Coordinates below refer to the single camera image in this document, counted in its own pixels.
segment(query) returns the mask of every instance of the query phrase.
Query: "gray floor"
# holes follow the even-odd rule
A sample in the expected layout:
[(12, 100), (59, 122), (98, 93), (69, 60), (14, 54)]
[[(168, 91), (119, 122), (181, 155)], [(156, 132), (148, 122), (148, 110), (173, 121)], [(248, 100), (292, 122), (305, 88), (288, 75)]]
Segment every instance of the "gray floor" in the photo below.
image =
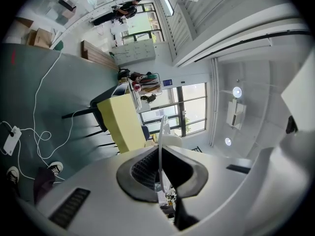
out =
[[(18, 44), (4, 44), (0, 59), (0, 119), (20, 129), (33, 128), (34, 96), (40, 79), (59, 55), (59, 52)], [(62, 54), (55, 67), (44, 79), (37, 95), (35, 112), (36, 131), (52, 133), (49, 141), (40, 142), (42, 156), (64, 143), (68, 137), (71, 119), (61, 116), (89, 107), (90, 100), (117, 84), (117, 73), (94, 62)], [(106, 133), (90, 138), (84, 136), (100, 130), (92, 114), (75, 117), (70, 139), (46, 162), (61, 161), (64, 170), (60, 176), (67, 179), (89, 163), (117, 153), (117, 148), (98, 147), (112, 142)], [(8, 136), (0, 126), (0, 146)], [(20, 166), (24, 174), (35, 177), (37, 168), (45, 164), (37, 156), (31, 130), (23, 131), (20, 138)], [(0, 155), (3, 168), (17, 167), (18, 145), (13, 155)], [(33, 181), (20, 178), (19, 189), (25, 200), (33, 201)]]

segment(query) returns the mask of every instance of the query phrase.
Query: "fluorescent light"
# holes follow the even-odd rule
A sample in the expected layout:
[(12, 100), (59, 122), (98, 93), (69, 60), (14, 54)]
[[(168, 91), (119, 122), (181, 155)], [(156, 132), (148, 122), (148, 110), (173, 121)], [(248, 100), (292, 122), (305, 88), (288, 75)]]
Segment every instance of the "fluorescent light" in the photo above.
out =
[(171, 14), (171, 16), (173, 16), (174, 15), (174, 10), (172, 8), (171, 3), (169, 2), (169, 0), (164, 0), (164, 1), (166, 2), (167, 8), (169, 10), (169, 13)]
[(232, 145), (232, 140), (229, 139), (229, 138), (226, 138), (225, 139), (225, 143), (226, 143), (226, 145), (231, 146)]
[(233, 95), (235, 98), (239, 98), (242, 96), (242, 90), (239, 87), (233, 88)]

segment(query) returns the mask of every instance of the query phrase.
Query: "black sneaker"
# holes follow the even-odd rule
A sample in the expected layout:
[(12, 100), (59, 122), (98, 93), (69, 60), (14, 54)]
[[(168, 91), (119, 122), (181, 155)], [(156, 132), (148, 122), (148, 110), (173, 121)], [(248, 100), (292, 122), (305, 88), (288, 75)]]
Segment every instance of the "black sneaker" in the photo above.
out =
[(55, 176), (57, 176), (63, 170), (63, 164), (61, 162), (53, 162), (48, 166)]
[(20, 178), (20, 173), (18, 168), (15, 166), (10, 167), (6, 172), (6, 179), (10, 181), (12, 184), (17, 185)]

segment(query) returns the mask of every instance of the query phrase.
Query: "wooden planks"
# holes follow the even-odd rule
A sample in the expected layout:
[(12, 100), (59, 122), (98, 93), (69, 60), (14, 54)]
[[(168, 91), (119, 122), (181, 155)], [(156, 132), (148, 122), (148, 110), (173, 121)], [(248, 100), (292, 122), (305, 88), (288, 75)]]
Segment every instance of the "wooden planks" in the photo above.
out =
[(81, 42), (81, 57), (102, 64), (108, 68), (117, 71), (119, 70), (118, 66), (115, 64), (114, 59), (110, 55), (102, 52), (99, 48), (85, 40)]

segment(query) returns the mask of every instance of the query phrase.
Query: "extension cord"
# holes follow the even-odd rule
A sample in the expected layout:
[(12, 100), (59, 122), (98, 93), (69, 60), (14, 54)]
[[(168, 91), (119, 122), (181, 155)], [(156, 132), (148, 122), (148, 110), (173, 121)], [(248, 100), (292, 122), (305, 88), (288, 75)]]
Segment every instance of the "extension cord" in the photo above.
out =
[[(40, 140), (42, 140), (42, 141), (48, 141), (48, 140), (51, 138), (51, 133), (50, 133), (49, 131), (43, 131), (43, 132), (39, 135), (39, 134), (35, 131), (35, 110), (36, 110), (36, 104), (37, 104), (37, 93), (38, 93), (38, 91), (39, 91), (39, 89), (40, 89), (40, 87), (41, 87), (41, 84), (42, 84), (43, 80), (45, 79), (45, 77), (48, 75), (48, 73), (51, 71), (51, 69), (55, 66), (56, 62), (60, 59), (61, 54), (62, 54), (62, 52), (60, 52), (58, 58), (55, 60), (55, 62), (53, 63), (53, 65), (48, 69), (47, 73), (46, 73), (46, 74), (43, 76), (43, 78), (40, 80), (38, 89), (37, 89), (37, 91), (36, 91), (36, 93), (35, 93), (35, 103), (34, 103), (34, 110), (33, 110), (33, 123), (34, 123), (34, 127), (33, 127), (33, 128), (19, 129), (20, 131), (32, 130), (32, 131), (34, 132), (34, 140), (35, 140), (35, 143), (36, 143), (36, 145), (37, 145), (37, 155), (38, 155), (38, 156), (41, 158), (41, 160), (47, 165), (47, 167), (48, 167), (48, 164), (44, 161), (44, 159), (49, 159), (50, 157), (52, 157), (52, 155), (55, 153), (56, 150), (58, 150), (59, 148), (61, 148), (63, 145), (65, 145), (65, 144), (68, 142), (68, 140), (69, 140), (69, 138), (70, 138), (70, 135), (71, 135), (72, 127), (73, 127), (73, 116), (74, 116), (74, 114), (77, 112), (77, 111), (74, 112), (73, 115), (72, 115), (72, 117), (71, 117), (71, 128), (70, 128), (70, 131), (69, 131), (69, 135), (68, 135), (67, 140), (66, 140), (63, 144), (61, 144), (60, 146), (58, 146), (56, 149), (54, 149), (54, 151), (50, 154), (50, 156), (48, 156), (48, 157), (42, 157), (42, 156), (41, 156), (41, 153), (40, 153), (40, 149), (39, 149), (39, 142), (40, 142)], [(6, 124), (11, 128), (11, 130), (12, 130), (12, 127), (11, 127), (11, 125), (10, 125), (8, 122), (2, 121), (2, 122), (0, 122), (0, 125), (1, 125), (2, 123), (6, 123)], [(43, 134), (45, 134), (45, 133), (48, 133), (48, 134), (49, 134), (49, 137), (46, 138), (46, 139), (42, 138)], [(21, 170), (21, 167), (20, 167), (21, 141), (20, 141), (20, 139), (18, 140), (18, 142), (19, 142), (19, 152), (18, 152), (18, 167), (19, 167), (19, 171), (21, 172), (21, 174), (22, 174), (24, 177), (34, 180), (34, 178), (29, 177), (29, 176), (23, 174), (23, 172), (22, 172), (22, 170)], [(3, 152), (1, 148), (0, 148), (0, 151), (1, 151), (2, 154), (7, 155), (7, 153), (6, 153), (6, 152)]]

